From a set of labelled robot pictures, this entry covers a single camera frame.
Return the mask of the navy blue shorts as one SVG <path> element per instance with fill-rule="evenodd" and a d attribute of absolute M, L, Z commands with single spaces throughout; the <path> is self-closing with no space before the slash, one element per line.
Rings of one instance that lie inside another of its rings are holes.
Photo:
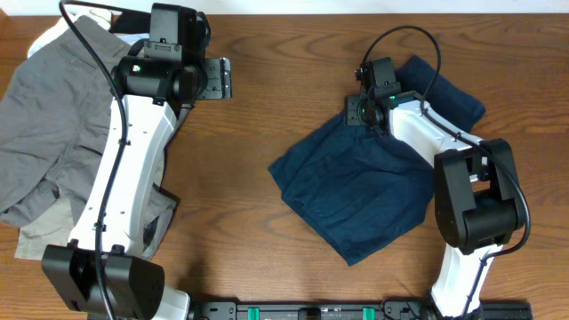
<path fill-rule="evenodd" d="M 347 126 L 342 113 L 269 168 L 283 201 L 353 266 L 419 226 L 434 169 L 378 129 Z"/>

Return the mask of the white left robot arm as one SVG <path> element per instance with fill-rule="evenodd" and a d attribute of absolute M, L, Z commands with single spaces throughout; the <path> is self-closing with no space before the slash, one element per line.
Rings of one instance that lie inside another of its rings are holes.
<path fill-rule="evenodd" d="M 181 111 L 232 96 L 229 60 L 205 54 L 211 36 L 204 13 L 154 4 L 148 38 L 103 69 L 113 100 L 92 192 L 67 244 L 48 245 L 42 258 L 68 308 L 109 319 L 188 318 L 189 295 L 142 256 L 142 210 Z"/>

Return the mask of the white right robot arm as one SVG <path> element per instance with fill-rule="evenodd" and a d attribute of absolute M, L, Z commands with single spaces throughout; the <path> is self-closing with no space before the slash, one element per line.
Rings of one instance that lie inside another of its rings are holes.
<path fill-rule="evenodd" d="M 529 229 L 512 150 L 485 141 L 440 116 L 414 92 L 403 92 L 391 59 L 366 61 L 356 72 L 359 96 L 346 102 L 345 122 L 380 129 L 434 169 L 435 216 L 446 242 L 439 276 L 425 302 L 386 304 L 387 319 L 530 319 L 527 302 L 483 302 L 493 260 L 510 252 L 512 234 Z"/>

